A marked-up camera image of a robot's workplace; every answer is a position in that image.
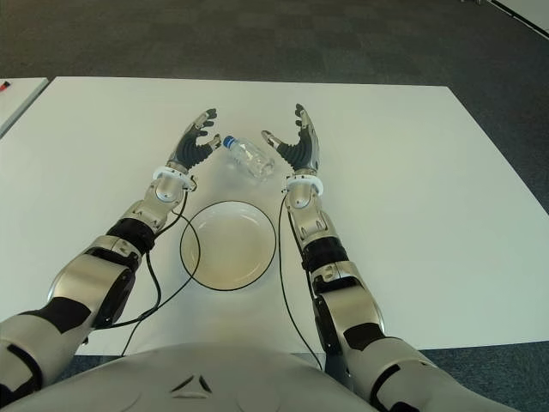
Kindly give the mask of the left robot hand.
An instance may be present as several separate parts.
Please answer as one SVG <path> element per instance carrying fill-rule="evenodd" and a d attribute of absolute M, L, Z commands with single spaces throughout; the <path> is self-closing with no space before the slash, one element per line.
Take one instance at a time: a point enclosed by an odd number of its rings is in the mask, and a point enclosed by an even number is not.
<path fill-rule="evenodd" d="M 187 173 L 218 149 L 221 146 L 220 134 L 215 134 L 206 143 L 197 143 L 199 137 L 208 134 L 206 128 L 213 126 L 216 118 L 217 110 L 210 108 L 191 122 L 172 151 L 166 165 Z"/>

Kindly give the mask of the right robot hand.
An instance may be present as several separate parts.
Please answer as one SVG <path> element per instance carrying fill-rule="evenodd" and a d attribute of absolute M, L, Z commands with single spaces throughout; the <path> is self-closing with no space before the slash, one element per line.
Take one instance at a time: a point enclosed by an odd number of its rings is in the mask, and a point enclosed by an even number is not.
<path fill-rule="evenodd" d="M 297 143 L 283 142 L 268 130 L 263 130 L 261 136 L 294 172 L 308 170 L 316 174 L 320 165 L 320 147 L 314 124 L 302 105 L 297 104 L 294 113 L 297 117 L 295 121 L 298 127 L 299 141 Z"/>

